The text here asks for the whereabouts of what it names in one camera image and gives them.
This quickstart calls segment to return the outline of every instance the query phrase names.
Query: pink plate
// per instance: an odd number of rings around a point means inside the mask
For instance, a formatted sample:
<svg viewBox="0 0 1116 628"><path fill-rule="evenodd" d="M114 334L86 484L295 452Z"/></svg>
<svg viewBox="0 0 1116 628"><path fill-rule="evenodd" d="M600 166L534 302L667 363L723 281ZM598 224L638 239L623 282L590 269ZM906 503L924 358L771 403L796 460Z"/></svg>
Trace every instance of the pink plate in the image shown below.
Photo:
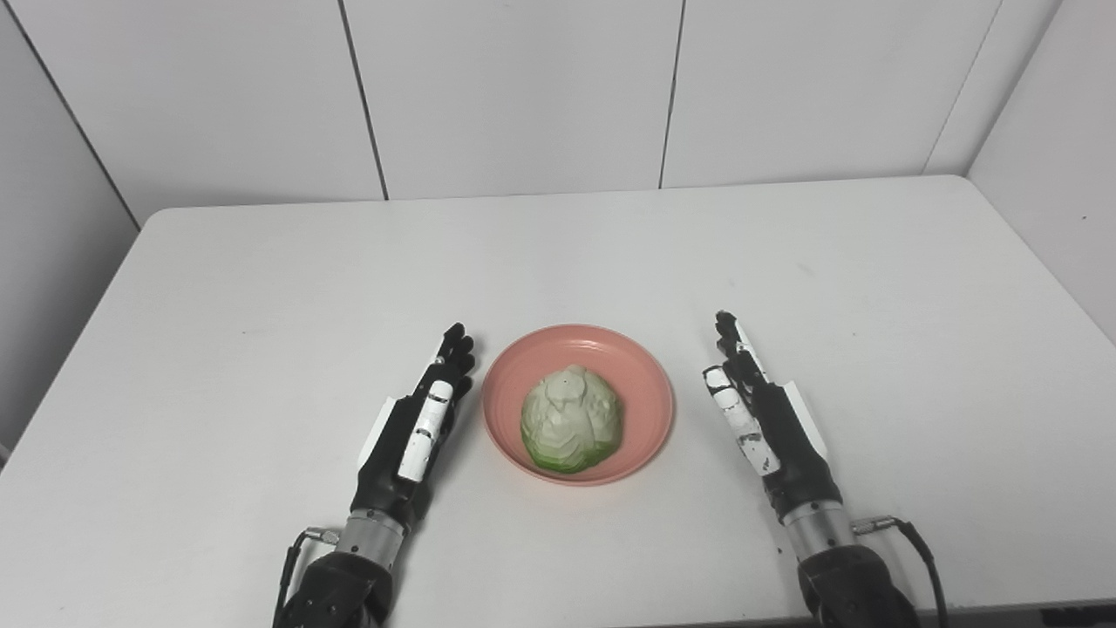
<svg viewBox="0 0 1116 628"><path fill-rule="evenodd" d="M619 450L576 474L535 466L519 433L523 398L543 377L581 365L613 387L624 408ZM511 344L484 378L484 427L497 448L527 473L573 486L596 486L631 475L647 464L666 441L674 400L666 374L632 339L591 326L557 326Z"/></svg>

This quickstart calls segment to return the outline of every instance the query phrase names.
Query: white table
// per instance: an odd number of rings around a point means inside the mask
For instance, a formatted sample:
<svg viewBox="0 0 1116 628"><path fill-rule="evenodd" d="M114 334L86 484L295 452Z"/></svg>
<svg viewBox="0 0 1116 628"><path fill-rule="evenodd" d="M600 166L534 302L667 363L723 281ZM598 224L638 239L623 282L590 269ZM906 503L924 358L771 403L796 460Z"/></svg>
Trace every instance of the white table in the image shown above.
<svg viewBox="0 0 1116 628"><path fill-rule="evenodd" d="M568 489L504 461L471 395L393 628L804 615L701 384L722 307L798 381L853 516L914 521L951 605L1116 590L1116 349L941 176L161 212L0 475L3 624L267 626L283 549L343 523L383 398L458 320L481 378L543 326L627 335L675 425L639 473ZM930 607L914 552L869 544Z"/></svg>

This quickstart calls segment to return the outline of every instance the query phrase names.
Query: connector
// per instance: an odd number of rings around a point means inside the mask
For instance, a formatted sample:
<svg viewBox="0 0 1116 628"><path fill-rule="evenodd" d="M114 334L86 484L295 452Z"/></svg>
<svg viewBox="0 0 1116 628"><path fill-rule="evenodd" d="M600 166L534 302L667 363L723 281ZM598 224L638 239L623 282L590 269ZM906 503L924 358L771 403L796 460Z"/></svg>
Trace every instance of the connector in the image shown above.
<svg viewBox="0 0 1116 628"><path fill-rule="evenodd" d="M857 537L864 537L865 534L872 534L873 532L879 532L881 530L895 528L898 524L899 520L892 515L858 519L853 522L853 534Z"/></svg>
<svg viewBox="0 0 1116 628"><path fill-rule="evenodd" d="M319 541L321 543L328 543L330 545L336 545L341 540L340 534L326 528L307 528L304 534L306 534L307 539Z"/></svg>

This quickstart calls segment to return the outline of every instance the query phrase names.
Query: green cabbage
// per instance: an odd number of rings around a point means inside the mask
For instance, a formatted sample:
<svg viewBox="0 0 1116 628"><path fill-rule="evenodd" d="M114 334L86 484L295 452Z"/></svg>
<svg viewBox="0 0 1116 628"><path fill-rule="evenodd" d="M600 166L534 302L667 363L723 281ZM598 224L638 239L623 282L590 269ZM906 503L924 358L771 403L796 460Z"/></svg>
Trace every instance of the green cabbage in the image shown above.
<svg viewBox="0 0 1116 628"><path fill-rule="evenodd" d="M535 464L585 471L620 446L620 400L600 376L577 365L542 378L523 399L519 424Z"/></svg>

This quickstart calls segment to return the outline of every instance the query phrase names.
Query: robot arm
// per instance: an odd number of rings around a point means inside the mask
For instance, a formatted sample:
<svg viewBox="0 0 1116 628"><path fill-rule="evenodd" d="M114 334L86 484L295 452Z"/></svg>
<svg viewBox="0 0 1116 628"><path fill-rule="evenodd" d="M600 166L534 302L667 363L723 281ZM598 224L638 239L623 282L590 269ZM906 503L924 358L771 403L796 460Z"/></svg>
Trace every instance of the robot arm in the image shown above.
<svg viewBox="0 0 1116 628"><path fill-rule="evenodd" d="M472 349L464 327L453 326L414 393L384 405L345 530L338 537L308 529L300 537L334 543L335 550L306 568L298 591L285 602L298 543L288 552L275 628L378 628L387 618L395 597L392 567L426 515L430 472L453 429L456 403L472 388Z"/></svg>
<svg viewBox="0 0 1116 628"><path fill-rule="evenodd" d="M732 313L718 312L716 330L727 360L704 371L705 386L787 530L810 611L822 626L917 627L887 566L856 542L825 444L798 387L777 386L768 378Z"/></svg>

